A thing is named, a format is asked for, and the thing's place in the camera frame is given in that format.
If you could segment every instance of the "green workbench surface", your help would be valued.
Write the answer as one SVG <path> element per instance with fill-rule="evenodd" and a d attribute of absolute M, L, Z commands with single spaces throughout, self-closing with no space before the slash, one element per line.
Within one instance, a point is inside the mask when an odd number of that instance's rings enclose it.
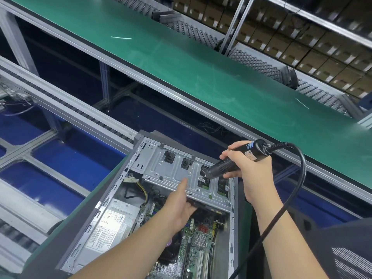
<path fill-rule="evenodd" d="M 113 0 L 12 1 L 372 189 L 372 131 L 354 119 Z"/>

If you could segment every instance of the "forearm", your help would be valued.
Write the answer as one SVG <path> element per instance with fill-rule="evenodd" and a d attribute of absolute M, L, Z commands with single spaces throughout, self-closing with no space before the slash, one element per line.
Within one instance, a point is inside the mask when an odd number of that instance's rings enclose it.
<path fill-rule="evenodd" d="M 254 202 L 260 233 L 283 206 L 274 185 L 271 187 Z M 288 212 L 273 227 L 263 245 L 273 279 L 328 278 Z"/>
<path fill-rule="evenodd" d="M 71 279 L 144 279 L 173 237 L 167 215 L 159 211 L 145 225 Z"/>

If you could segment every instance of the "hand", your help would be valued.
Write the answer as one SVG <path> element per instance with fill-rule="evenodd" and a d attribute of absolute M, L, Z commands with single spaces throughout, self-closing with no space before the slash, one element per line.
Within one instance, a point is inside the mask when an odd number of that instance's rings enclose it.
<path fill-rule="evenodd" d="M 196 207 L 186 201 L 187 178 L 178 184 L 177 190 L 169 194 L 163 208 L 171 221 L 174 234 L 181 230 L 190 216 L 196 211 Z"/>
<path fill-rule="evenodd" d="M 226 173 L 224 178 L 242 177 L 245 197 L 254 206 L 257 198 L 264 197 L 268 190 L 276 192 L 276 189 L 273 180 L 271 157 L 264 158 L 261 161 L 251 161 L 242 152 L 233 151 L 233 149 L 247 143 L 250 143 L 250 141 L 238 141 L 231 144 L 227 150 L 222 152 L 220 159 L 229 157 L 239 166 L 240 170 Z"/>

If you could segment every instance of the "person's left hand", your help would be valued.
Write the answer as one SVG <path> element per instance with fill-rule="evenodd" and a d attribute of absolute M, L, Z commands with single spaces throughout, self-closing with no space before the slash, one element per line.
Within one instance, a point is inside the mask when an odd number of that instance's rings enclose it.
<path fill-rule="evenodd" d="M 175 234 L 186 225 L 190 216 L 196 211 L 196 207 L 186 201 L 187 182 L 187 178 L 184 178 L 179 183 L 177 190 L 169 194 L 162 208 L 169 217 Z"/>

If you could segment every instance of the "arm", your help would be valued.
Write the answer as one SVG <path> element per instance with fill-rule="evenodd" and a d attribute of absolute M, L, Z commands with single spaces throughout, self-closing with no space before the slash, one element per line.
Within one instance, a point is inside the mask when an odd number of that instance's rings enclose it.
<path fill-rule="evenodd" d="M 120 244 L 105 252 L 71 279 L 143 279 L 167 243 L 196 210 L 186 202 L 187 179 L 170 193 L 163 208 Z"/>
<path fill-rule="evenodd" d="M 222 152 L 220 158 L 229 157 L 241 169 L 226 173 L 224 177 L 243 178 L 245 196 L 256 211 L 258 226 L 263 233 L 283 203 L 274 186 L 271 157 L 254 162 L 243 153 L 232 151 L 248 142 L 235 142 Z M 273 279 L 328 279 L 288 212 L 268 234 L 263 246 Z"/>

